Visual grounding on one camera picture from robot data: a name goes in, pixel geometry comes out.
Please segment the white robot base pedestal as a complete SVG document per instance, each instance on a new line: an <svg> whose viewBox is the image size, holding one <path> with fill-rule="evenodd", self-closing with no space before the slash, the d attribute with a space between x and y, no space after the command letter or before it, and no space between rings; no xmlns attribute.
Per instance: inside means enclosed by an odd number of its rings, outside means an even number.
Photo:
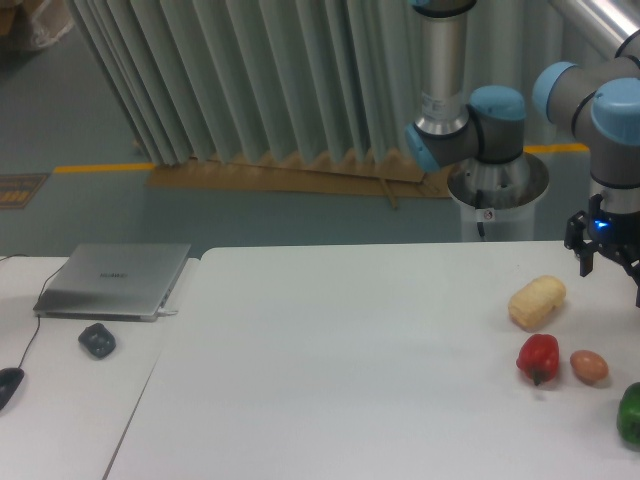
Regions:
<svg viewBox="0 0 640 480"><path fill-rule="evenodd" d="M529 153L503 164L471 158L454 166L447 187L459 207L461 240L533 239L536 205L548 186L546 165Z"/></svg>

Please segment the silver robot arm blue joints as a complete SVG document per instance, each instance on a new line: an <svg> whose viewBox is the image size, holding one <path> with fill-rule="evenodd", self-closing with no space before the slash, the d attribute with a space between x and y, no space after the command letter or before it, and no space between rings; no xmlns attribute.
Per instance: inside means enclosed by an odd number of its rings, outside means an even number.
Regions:
<svg viewBox="0 0 640 480"><path fill-rule="evenodd" d="M533 169L524 158L524 99L482 87L462 97L468 12L472 1L413 1L422 21L422 108L405 129L407 146L426 172L467 159L504 168L506 189L523 191ZM639 217L639 12L627 1L555 1L609 61L594 68L547 67L532 92L536 110L591 154L594 191L586 224L598 233Z"/></svg>

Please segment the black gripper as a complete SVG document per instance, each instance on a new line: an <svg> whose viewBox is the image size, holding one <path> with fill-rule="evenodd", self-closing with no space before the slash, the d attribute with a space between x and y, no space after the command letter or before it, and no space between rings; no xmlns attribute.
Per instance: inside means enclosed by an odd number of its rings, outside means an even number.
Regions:
<svg viewBox="0 0 640 480"><path fill-rule="evenodd" d="M605 208L605 197L593 194L587 211L569 218L564 246L578 255L581 277L594 268L594 252L622 264L636 285L635 305L640 306L639 212L614 213Z"/></svg>

